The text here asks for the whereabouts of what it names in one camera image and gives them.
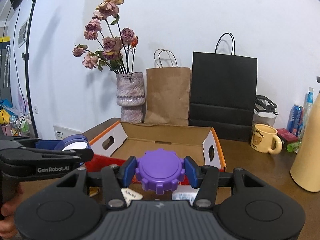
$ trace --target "purple jar lid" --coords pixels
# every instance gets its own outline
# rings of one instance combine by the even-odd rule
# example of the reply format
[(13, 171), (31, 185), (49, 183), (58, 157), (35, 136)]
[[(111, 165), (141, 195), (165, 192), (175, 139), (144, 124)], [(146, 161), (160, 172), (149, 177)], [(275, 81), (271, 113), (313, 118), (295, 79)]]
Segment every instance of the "purple jar lid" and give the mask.
[(142, 182), (144, 190), (154, 190), (157, 195), (176, 190), (178, 182), (184, 179), (184, 160), (173, 151), (147, 151), (137, 162), (137, 180)]

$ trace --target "mug handle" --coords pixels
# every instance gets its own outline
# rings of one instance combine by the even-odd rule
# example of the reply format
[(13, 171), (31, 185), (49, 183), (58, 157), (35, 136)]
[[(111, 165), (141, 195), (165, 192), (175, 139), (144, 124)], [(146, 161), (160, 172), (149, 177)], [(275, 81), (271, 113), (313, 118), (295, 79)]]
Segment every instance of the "mug handle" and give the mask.
[(270, 153), (270, 154), (279, 154), (281, 152), (281, 150), (282, 150), (282, 141), (276, 135), (274, 135), (273, 138), (276, 141), (276, 148), (274, 150), (270, 148), (268, 150), (268, 153)]

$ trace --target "mug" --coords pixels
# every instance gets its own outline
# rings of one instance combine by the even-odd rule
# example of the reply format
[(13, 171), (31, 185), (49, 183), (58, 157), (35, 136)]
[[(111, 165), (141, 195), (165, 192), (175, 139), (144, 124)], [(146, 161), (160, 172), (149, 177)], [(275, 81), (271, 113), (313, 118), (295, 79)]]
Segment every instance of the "mug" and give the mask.
[[(278, 131), (273, 127), (258, 123), (254, 126), (250, 145), (258, 152), (278, 154), (282, 150), (282, 141), (277, 133)], [(276, 142), (276, 148), (272, 149), (274, 142)]]

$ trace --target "vase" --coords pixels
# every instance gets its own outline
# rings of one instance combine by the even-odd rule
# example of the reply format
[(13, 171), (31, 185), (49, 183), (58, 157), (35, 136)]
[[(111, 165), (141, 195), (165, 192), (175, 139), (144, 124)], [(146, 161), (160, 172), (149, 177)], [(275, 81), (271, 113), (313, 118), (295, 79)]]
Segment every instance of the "vase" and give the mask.
[(121, 121), (140, 123), (145, 102), (143, 73), (117, 74), (117, 105), (121, 106)]

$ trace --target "human hand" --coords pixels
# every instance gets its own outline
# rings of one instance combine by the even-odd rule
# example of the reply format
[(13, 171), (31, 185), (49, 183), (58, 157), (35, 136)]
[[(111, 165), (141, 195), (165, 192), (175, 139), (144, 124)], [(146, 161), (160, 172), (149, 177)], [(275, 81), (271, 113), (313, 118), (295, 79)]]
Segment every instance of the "human hand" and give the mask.
[(0, 236), (2, 238), (10, 239), (18, 233), (13, 216), (17, 207), (22, 202), (23, 193), (22, 185), (19, 183), (14, 198), (4, 203), (1, 207), (1, 214), (5, 217), (4, 220), (0, 221)]

